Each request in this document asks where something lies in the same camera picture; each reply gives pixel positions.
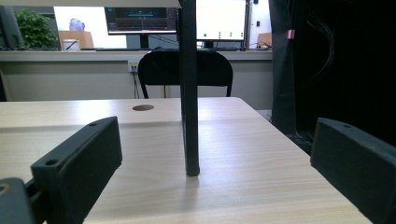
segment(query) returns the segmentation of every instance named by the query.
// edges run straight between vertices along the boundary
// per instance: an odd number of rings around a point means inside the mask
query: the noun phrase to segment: floor
[[[260,115],[271,122],[272,110],[256,110]],[[311,154],[312,142],[314,134],[312,132],[298,131],[296,134],[287,135],[287,137],[294,142],[306,154]]]

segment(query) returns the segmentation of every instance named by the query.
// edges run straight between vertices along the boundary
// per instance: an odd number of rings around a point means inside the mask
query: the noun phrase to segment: monitor screen
[[[109,35],[177,33],[175,7],[105,7]]]
[[[244,41],[247,11],[246,0],[197,0],[197,40]]]

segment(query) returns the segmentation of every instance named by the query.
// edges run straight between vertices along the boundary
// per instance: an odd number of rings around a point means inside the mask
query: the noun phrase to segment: light wood tabletop
[[[179,99],[0,103],[0,179],[30,180],[70,135],[117,116],[122,165],[85,223],[370,223],[245,102],[198,102],[197,177],[185,173]]]

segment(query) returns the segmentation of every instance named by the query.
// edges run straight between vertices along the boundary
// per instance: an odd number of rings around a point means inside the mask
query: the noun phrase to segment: computer monitor
[[[197,41],[244,43],[247,34],[248,0],[197,0]]]
[[[109,35],[140,35],[141,49],[149,48],[149,35],[177,33],[176,7],[105,7]]]
[[[0,46],[14,49],[23,46],[20,27],[12,7],[0,6]]]

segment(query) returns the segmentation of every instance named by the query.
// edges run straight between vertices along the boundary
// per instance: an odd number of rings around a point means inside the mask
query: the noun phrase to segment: black vertical post
[[[148,35],[140,35],[140,48],[141,49],[149,48],[149,36]]]
[[[287,0],[270,0],[273,34],[273,109],[272,123],[283,134],[296,133],[294,70],[288,31],[291,18]]]
[[[184,153],[188,176],[200,173],[198,155],[198,94],[196,57],[196,1],[179,0],[180,95],[183,118]]]

